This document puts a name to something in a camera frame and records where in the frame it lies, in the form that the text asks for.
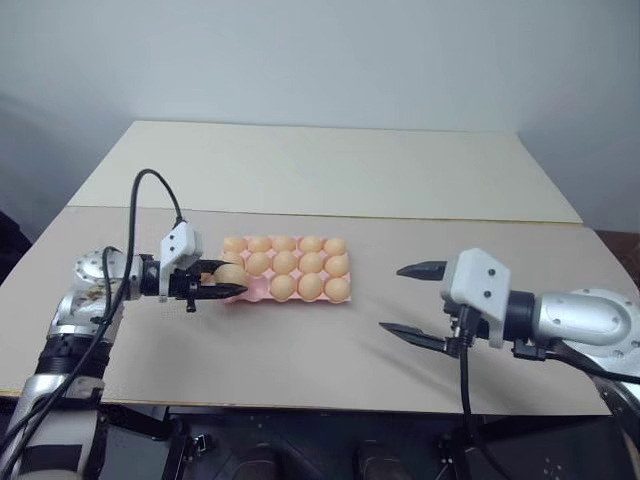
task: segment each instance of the robotic arm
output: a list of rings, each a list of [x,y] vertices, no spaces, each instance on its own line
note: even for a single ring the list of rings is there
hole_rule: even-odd
[[[106,255],[111,287],[124,281],[125,254],[112,249]],[[91,348],[99,330],[107,299],[103,252],[96,250],[80,257],[75,264],[75,282],[64,296],[51,322],[44,350],[35,374],[24,386],[9,423],[8,432],[16,432],[9,441],[0,470],[3,478],[67,479],[97,478],[104,463],[107,420],[97,410],[109,362],[123,315],[120,303],[110,325],[79,374],[60,401],[42,421],[33,437],[21,450],[13,466],[9,460],[16,453],[28,425],[33,422],[49,396],[69,377],[83,355]],[[195,300],[220,299],[239,295],[246,287],[230,283],[203,285],[203,274],[212,274],[226,262],[200,260],[200,235],[182,221],[162,240],[160,260],[151,255],[133,257],[124,299],[158,296],[187,301],[187,311],[196,310]]]
[[[383,323],[382,327],[422,348],[459,358],[482,338],[494,348],[513,342],[515,357],[558,360],[587,373],[622,427],[640,446],[640,308],[607,290],[533,293],[510,289],[509,270],[480,249],[450,262],[422,262],[398,275],[441,280],[451,337]]]

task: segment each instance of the gray wall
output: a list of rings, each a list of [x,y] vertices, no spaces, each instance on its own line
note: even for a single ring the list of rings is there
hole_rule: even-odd
[[[517,131],[588,225],[637,230],[639,10],[0,0],[0,209],[37,236],[132,119],[184,119]]]

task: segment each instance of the beige board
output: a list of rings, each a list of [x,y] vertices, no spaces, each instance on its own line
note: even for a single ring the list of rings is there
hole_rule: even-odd
[[[124,249],[128,210],[67,207],[0,288],[0,392],[17,394],[33,373],[75,259],[107,244]],[[512,288],[582,287],[638,300],[597,236],[577,225],[231,214],[187,211],[215,257],[223,237],[317,234],[348,242],[353,299],[325,302],[126,304],[105,376],[108,401],[460,412],[458,362],[413,347],[378,322],[448,333],[438,283],[397,277],[397,268],[480,247],[512,269]],[[157,254],[171,210],[140,209],[136,251]],[[471,398],[495,414],[607,413],[591,382],[559,363],[512,358],[479,341],[471,352]]]
[[[581,223],[514,133],[134,122],[69,202],[126,207],[159,170],[184,208]],[[145,181],[142,207],[165,207]]]

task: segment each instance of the egg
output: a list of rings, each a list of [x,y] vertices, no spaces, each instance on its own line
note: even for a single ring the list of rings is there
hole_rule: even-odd
[[[249,279],[247,272],[240,265],[229,263],[221,265],[213,274],[216,283],[235,283],[236,285],[247,286]]]
[[[284,302],[296,291],[296,281],[289,275],[277,275],[271,280],[270,291],[276,300]]]
[[[241,253],[247,248],[247,241],[242,237],[225,237],[222,245],[225,252]]]
[[[324,270],[332,277],[342,277],[349,271],[349,258],[346,255],[329,257],[324,262]]]
[[[298,265],[298,259],[292,252],[280,252],[273,257],[273,271],[279,275],[291,273]]]
[[[296,241],[291,237],[278,235],[273,237],[271,246],[276,252],[293,251],[296,249]]]
[[[307,273],[298,281],[298,293],[307,300],[315,300],[322,293],[322,279],[317,273]]]
[[[249,239],[250,252],[266,252],[271,248],[271,240],[267,237],[251,237]]]
[[[235,263],[236,265],[240,265],[244,268],[244,258],[239,253],[236,252],[225,252],[220,257],[220,260],[223,262]]]
[[[342,255],[347,251],[347,242],[345,242],[344,238],[330,238],[324,242],[324,251],[330,257]]]
[[[330,278],[324,285],[324,293],[332,302],[344,302],[351,295],[349,282],[344,278]]]
[[[262,275],[264,271],[269,268],[269,264],[271,260],[269,255],[264,252],[252,253],[249,258],[247,258],[247,272],[249,275],[253,275],[257,277]]]
[[[319,253],[305,253],[300,259],[298,269],[302,273],[318,273],[320,270],[322,270],[323,263],[324,262]]]
[[[304,253],[319,252],[322,250],[322,239],[314,235],[304,237],[300,240],[299,247]]]

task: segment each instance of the black cable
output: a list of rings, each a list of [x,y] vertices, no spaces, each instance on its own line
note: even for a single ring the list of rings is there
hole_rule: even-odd
[[[107,255],[110,251],[113,251],[113,250],[117,250],[117,249],[109,246],[109,247],[105,247],[102,250],[102,270],[104,272],[104,281],[105,281],[105,305],[104,305],[103,318],[105,318],[109,313],[109,310],[111,310],[111,279],[109,277],[109,265],[107,261],[108,260]],[[38,414],[42,410],[42,408],[46,403],[45,400],[47,398],[49,398],[48,395],[46,397],[43,397],[38,402],[38,404],[31,409],[31,411],[27,415],[22,417],[13,427],[11,427],[10,430],[7,430],[7,432],[4,434],[4,437],[2,438],[2,443],[0,443],[0,453],[5,451],[5,449],[9,446],[9,443],[11,442],[13,437],[15,437],[16,434],[24,428],[24,426],[29,422],[29,420],[31,420],[36,414]]]
[[[98,327],[98,330],[94,334],[93,341],[89,345],[89,348],[84,353],[84,355],[80,358],[80,361],[76,364],[75,368],[69,373],[69,375],[64,379],[64,381],[58,385],[58,387],[48,396],[41,399],[36,407],[34,407],[28,415],[25,415],[20,419],[12,428],[5,434],[5,438],[2,441],[2,449],[0,451],[4,451],[5,448],[9,445],[11,439],[20,431],[24,426],[33,418],[35,415],[39,416],[33,420],[33,423],[29,425],[29,428],[25,431],[24,435],[20,439],[20,442],[16,446],[12,455],[7,460],[7,466],[2,475],[2,478],[9,478],[11,475],[11,471],[15,463],[20,458],[21,452],[24,450],[28,442],[31,440],[36,430],[40,426],[40,424],[44,421],[45,417],[49,413],[49,411],[53,408],[55,403],[60,399],[62,395],[67,391],[69,385],[76,379],[79,373],[82,371],[86,363],[91,358],[91,354],[93,350],[95,350],[96,346],[100,343],[104,334],[106,333],[109,325],[111,324],[111,318],[113,317],[113,313],[111,312],[111,279],[109,277],[109,265],[108,265],[108,253],[111,250],[115,250],[114,247],[105,247],[102,251],[102,270],[105,280],[105,308],[103,317]]]
[[[436,476],[436,478],[434,478],[433,480],[440,480],[442,478],[442,475],[445,474],[445,472],[447,471],[447,468],[449,468],[449,464],[445,464],[444,467],[442,467],[442,469],[440,470],[440,473],[438,473],[438,475]]]
[[[604,370],[598,370],[592,368],[589,365],[577,360],[575,358],[559,355],[555,352],[547,352],[547,358],[549,360],[557,360],[558,362],[566,363],[567,365],[582,370],[587,375],[592,377],[606,378],[607,380],[613,380],[614,382],[635,383],[640,384],[640,377],[634,375],[625,375],[624,373],[606,372]]]
[[[464,413],[463,420],[464,426],[467,432],[471,435],[471,441],[473,445],[480,450],[480,453],[484,455],[484,458],[489,462],[493,469],[498,472],[506,480],[511,480],[511,477],[504,467],[493,456],[487,444],[480,436],[478,427],[476,425],[473,414],[471,413],[471,402],[469,401],[469,357],[468,346],[462,345],[460,349],[460,395],[462,397],[462,411]]]
[[[89,360],[89,358],[93,354],[93,351],[97,348],[98,344],[100,343],[100,341],[104,337],[107,329],[111,325],[111,322],[113,321],[113,317],[115,315],[115,312],[120,307],[120,303],[122,303],[125,293],[128,293],[129,282],[130,282],[129,277],[131,275],[131,268],[132,268],[132,265],[133,265],[133,257],[134,257],[133,251],[134,251],[134,247],[135,247],[135,226],[136,226],[136,209],[137,209],[137,204],[138,204],[138,189],[140,188],[140,182],[142,181],[142,178],[145,175],[153,175],[158,180],[160,180],[162,185],[167,190],[167,193],[169,194],[169,197],[171,197],[171,201],[173,202],[173,207],[174,207],[175,212],[176,212],[176,221],[175,221],[175,224],[174,224],[174,228],[179,223],[185,221],[184,217],[182,216],[182,211],[180,210],[180,205],[178,204],[178,200],[176,199],[176,197],[175,197],[175,195],[173,193],[173,190],[171,190],[171,187],[169,186],[167,181],[162,177],[162,175],[160,175],[157,171],[149,169],[149,168],[141,170],[140,172],[138,172],[138,174],[136,175],[135,179],[133,180],[133,186],[131,187],[131,201],[130,201],[130,205],[129,205],[129,238],[128,238],[128,245],[127,245],[125,268],[124,268],[124,273],[122,275],[122,281],[120,282],[120,285],[118,286],[118,290],[116,291],[115,298],[113,300],[111,300],[111,298],[110,298],[111,296],[109,295],[109,301],[111,303],[110,304],[111,309],[108,310],[108,311],[107,311],[107,309],[105,309],[105,315],[104,315],[104,317],[102,319],[102,322],[100,323],[100,326],[98,327],[98,330],[96,331],[96,333],[93,336],[93,341],[89,345],[89,348],[84,353],[84,355],[82,356],[82,358],[80,359],[80,361],[78,362],[76,367],[73,369],[73,371],[69,375],[67,375],[65,380],[58,386],[58,388],[56,388],[56,390],[54,390],[53,393],[51,393],[47,397],[46,402],[45,401],[42,402],[43,406],[42,406],[41,409],[39,409],[40,413],[33,420],[33,422],[31,424],[29,424],[29,426],[25,430],[22,438],[20,439],[20,442],[18,443],[18,445],[14,449],[13,453],[11,454],[11,457],[9,457],[9,460],[7,461],[5,470],[2,473],[2,479],[3,480],[6,480],[6,479],[9,478],[9,476],[11,475],[11,472],[13,471],[13,467],[15,466],[15,463],[18,461],[18,459],[22,455],[23,450],[25,449],[25,447],[27,446],[27,444],[29,443],[29,441],[31,440],[33,435],[35,434],[35,432],[38,429],[38,427],[40,426],[40,424],[44,421],[46,416],[53,409],[53,407],[55,406],[55,403],[59,400],[59,398],[66,392],[66,390],[69,387],[69,385],[71,385],[71,383],[79,375],[80,371],[82,370],[82,368],[84,367],[86,362]],[[106,255],[103,252],[103,261],[104,261],[105,258],[106,258]],[[111,284],[108,281],[109,280],[109,278],[108,278],[109,277],[109,272],[105,268],[104,264],[103,264],[103,273],[105,274],[105,280],[107,280],[107,283],[105,284],[105,289],[107,289],[107,291],[110,294],[111,293]]]

